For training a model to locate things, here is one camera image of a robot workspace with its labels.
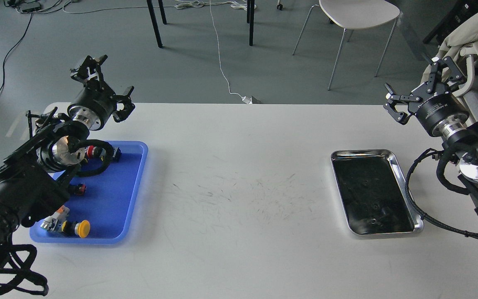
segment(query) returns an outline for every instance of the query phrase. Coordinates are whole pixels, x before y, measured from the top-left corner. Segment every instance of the stainless steel tray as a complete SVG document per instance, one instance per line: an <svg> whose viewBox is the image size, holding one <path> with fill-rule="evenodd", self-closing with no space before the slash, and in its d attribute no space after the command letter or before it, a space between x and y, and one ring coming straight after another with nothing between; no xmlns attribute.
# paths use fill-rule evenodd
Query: stainless steel tray
<svg viewBox="0 0 478 299"><path fill-rule="evenodd" d="M423 229L423 221L408 201L405 178L391 151L336 151L332 153L332 165L353 233L388 236Z"/></svg>

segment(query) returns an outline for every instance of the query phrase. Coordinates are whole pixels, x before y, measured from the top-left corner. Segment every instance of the beige cloth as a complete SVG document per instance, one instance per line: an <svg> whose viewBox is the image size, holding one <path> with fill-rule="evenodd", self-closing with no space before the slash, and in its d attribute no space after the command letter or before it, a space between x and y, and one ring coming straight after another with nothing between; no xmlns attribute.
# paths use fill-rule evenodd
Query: beige cloth
<svg viewBox="0 0 478 299"><path fill-rule="evenodd" d="M473 42L478 42L478 13L462 23L444 39L444 42L442 42L438 49L436 57L442 59L449 56L453 58L453 61L458 62L461 49L465 46L470 46ZM431 66L427 66L427 69L423 73L422 83L427 81L430 72Z"/></svg>

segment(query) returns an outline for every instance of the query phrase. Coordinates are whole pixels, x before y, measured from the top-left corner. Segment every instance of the power adapter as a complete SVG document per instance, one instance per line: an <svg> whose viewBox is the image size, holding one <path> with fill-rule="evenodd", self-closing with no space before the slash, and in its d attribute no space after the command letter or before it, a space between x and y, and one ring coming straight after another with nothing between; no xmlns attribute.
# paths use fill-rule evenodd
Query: power adapter
<svg viewBox="0 0 478 299"><path fill-rule="evenodd" d="M38 2L20 4L20 10L23 13L35 12L40 10L40 8L41 8L41 4Z"/></svg>
<svg viewBox="0 0 478 299"><path fill-rule="evenodd" d="M256 99L254 96L251 96L251 97L243 96L241 97L241 99L243 100L245 104L261 104L261 101Z"/></svg>

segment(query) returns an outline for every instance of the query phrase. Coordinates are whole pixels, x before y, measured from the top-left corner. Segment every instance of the black table leg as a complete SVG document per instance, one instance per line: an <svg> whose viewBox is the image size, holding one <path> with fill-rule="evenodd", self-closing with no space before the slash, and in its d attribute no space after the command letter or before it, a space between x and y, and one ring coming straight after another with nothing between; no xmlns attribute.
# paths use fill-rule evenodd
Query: black table leg
<svg viewBox="0 0 478 299"><path fill-rule="evenodd" d="M154 29L154 34L156 35L156 42L158 43L159 48L163 48L163 44L161 43L160 31L158 30L158 23L156 22L156 15L154 14L154 7L152 6L152 0L146 0L146 5L149 7L152 28Z"/></svg>
<svg viewBox="0 0 478 299"><path fill-rule="evenodd" d="M250 1L246 0L246 22L250 23Z"/></svg>
<svg viewBox="0 0 478 299"><path fill-rule="evenodd" d="M160 6L161 21L164 25L167 25L167 19L165 18L165 9L163 9L163 0L158 0L158 5Z"/></svg>
<svg viewBox="0 0 478 299"><path fill-rule="evenodd" d="M256 0L250 0L250 42L249 45L254 44L254 8L256 7Z"/></svg>

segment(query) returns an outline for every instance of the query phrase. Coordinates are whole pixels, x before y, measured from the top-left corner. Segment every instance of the gray floor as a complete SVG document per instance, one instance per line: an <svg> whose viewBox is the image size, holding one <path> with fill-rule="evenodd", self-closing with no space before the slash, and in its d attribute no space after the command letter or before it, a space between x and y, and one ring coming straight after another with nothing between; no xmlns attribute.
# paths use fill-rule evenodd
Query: gray floor
<svg viewBox="0 0 478 299"><path fill-rule="evenodd" d="M42 2L47 6L54 0ZM164 2L174 4L172 0ZM392 2L423 38L455 1ZM228 5L212 8L222 67L234 93L254 95L264 104L382 104L384 82L399 92L419 84L426 63L415 59L399 30L394 33L379 76L373 77L391 29L391 25L383 25L353 34L340 57L332 91L327 91L342 29L329 25L328 18L316 8L292 56L315 1L284 0L283 11L276 10L273 0L258 0L257 4L253 47L248 46L245 11ZM82 12L120 5L145 2L81 0L67 10ZM105 80L118 93L134 85L132 98L136 103L241 103L239 96L228 94L220 73L209 8L166 8L166 14L169 24L159 24L163 49L156 46L146 8L34 15L25 39L6 64L5 88L0 95L0 165L24 142L26 125L21 116L26 110L42 111L52 102L71 101L80 91L80 84L70 79L68 70L86 55L108 54L110 58L102 68ZM0 1L0 84L2 59L23 34L28 19ZM436 46L436 42L427 46L431 54L436 53Z"/></svg>

